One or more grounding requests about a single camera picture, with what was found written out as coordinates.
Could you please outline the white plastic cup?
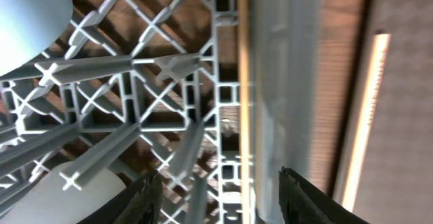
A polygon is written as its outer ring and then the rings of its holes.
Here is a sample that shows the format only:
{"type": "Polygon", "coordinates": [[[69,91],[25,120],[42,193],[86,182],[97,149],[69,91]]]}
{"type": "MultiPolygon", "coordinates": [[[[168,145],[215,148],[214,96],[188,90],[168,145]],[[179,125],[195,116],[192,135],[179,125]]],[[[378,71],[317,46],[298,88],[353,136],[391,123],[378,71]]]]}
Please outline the white plastic cup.
{"type": "Polygon", "coordinates": [[[1,218],[3,224],[78,223],[109,202],[126,188],[124,182],[108,169],[103,169],[81,190],[69,187],[60,171],[62,163],[44,176],[12,209],[1,218]]]}

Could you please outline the wooden chopstick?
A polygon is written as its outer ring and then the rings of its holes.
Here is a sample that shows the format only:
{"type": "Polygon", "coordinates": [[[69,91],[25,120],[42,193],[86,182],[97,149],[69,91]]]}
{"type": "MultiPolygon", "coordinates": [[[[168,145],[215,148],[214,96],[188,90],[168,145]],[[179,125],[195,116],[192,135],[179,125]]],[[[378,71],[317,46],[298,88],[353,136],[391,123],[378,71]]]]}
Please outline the wooden chopstick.
{"type": "Polygon", "coordinates": [[[377,94],[382,79],[384,60],[390,42],[389,33],[374,36],[371,54],[367,65],[365,82],[363,83],[361,105],[357,117],[353,147],[350,153],[348,175],[342,194],[342,206],[353,211],[357,190],[361,178],[361,170],[367,149],[371,124],[377,101],[377,94]]]}

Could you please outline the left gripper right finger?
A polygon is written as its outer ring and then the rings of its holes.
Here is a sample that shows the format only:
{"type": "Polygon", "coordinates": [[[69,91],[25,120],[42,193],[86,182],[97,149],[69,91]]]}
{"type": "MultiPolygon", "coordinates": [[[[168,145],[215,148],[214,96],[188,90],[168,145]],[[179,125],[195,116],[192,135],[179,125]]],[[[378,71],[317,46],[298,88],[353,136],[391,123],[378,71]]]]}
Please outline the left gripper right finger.
{"type": "Polygon", "coordinates": [[[279,171],[279,205],[286,224],[368,224],[284,166],[279,171]]]}

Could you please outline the light blue bowl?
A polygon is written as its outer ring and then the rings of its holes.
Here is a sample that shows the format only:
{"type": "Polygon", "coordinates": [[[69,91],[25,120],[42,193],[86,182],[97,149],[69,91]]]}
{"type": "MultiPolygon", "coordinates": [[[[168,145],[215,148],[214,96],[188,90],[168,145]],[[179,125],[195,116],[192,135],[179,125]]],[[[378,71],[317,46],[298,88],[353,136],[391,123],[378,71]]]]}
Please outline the light blue bowl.
{"type": "Polygon", "coordinates": [[[72,0],[1,0],[1,74],[45,51],[67,28],[72,0]]]}

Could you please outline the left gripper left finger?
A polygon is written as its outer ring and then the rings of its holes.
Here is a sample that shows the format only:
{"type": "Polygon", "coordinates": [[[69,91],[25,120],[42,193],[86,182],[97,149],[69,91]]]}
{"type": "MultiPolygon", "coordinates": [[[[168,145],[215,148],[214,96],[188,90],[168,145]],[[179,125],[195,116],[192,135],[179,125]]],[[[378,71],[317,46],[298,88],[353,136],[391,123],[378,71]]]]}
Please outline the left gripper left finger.
{"type": "Polygon", "coordinates": [[[158,171],[151,171],[78,224],[155,224],[162,203],[162,177],[158,171]]]}

